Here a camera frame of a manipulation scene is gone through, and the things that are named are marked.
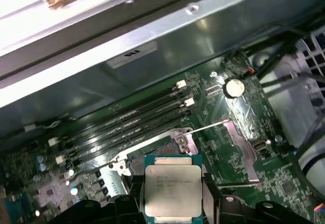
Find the label sticker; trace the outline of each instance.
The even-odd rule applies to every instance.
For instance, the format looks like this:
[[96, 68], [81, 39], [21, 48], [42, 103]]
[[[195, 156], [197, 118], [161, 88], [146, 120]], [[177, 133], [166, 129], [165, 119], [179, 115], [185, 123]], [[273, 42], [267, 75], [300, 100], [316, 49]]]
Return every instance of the label sticker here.
[[157, 42], [153, 41], [147, 44], [144, 44], [138, 48], [130, 50], [125, 54], [119, 55], [106, 63], [113, 69], [118, 68], [122, 65], [125, 65], [135, 59], [138, 59], [144, 55], [147, 55], [153, 51], [157, 50]]

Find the silver metal plate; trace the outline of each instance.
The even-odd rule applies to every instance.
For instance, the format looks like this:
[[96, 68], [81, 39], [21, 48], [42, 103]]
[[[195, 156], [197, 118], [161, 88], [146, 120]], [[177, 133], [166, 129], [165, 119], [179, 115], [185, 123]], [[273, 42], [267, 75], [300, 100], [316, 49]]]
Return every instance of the silver metal plate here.
[[145, 213], [197, 217], [202, 213], [202, 171], [194, 165], [150, 165], [145, 170]]

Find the motherboard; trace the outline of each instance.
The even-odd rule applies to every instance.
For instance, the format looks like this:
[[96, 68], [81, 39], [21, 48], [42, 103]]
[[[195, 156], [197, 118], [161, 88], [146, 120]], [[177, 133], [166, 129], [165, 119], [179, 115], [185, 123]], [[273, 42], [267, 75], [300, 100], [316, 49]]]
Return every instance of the motherboard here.
[[314, 215], [312, 193], [247, 57], [210, 60], [1, 156], [6, 223], [46, 223], [76, 202], [128, 192], [144, 156], [201, 154], [222, 193]]

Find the metal rod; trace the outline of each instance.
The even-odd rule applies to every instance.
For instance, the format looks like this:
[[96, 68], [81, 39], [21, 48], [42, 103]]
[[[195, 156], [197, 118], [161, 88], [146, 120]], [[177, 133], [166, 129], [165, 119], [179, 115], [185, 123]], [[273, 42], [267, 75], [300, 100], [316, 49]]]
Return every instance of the metal rod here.
[[216, 122], [216, 123], [214, 123], [214, 124], [210, 124], [210, 125], [208, 125], [208, 126], [204, 126], [204, 127], [199, 128], [199, 129], [195, 129], [195, 130], [193, 130], [193, 131], [191, 131], [191, 132], [188, 132], [188, 133], [186, 133], [186, 134], [184, 134], [184, 135], [193, 134], [193, 133], [196, 133], [196, 132], [198, 132], [198, 131], [202, 131], [202, 130], [204, 130], [204, 129], [208, 129], [208, 128], [213, 127], [213, 126], [218, 126], [218, 125], [224, 124], [224, 123], [229, 122], [229, 121], [230, 121], [230, 119], [223, 120], [223, 121], [219, 121], [219, 122]]

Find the port connector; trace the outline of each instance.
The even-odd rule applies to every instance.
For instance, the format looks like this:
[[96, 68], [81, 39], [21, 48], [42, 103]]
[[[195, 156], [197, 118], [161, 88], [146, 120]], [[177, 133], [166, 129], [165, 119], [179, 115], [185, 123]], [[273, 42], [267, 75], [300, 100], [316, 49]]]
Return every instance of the port connector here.
[[265, 140], [260, 140], [260, 141], [257, 141], [255, 143], [253, 143], [253, 148], [254, 150], [256, 151], [260, 151], [262, 149], [265, 149], [267, 146], [267, 143]]

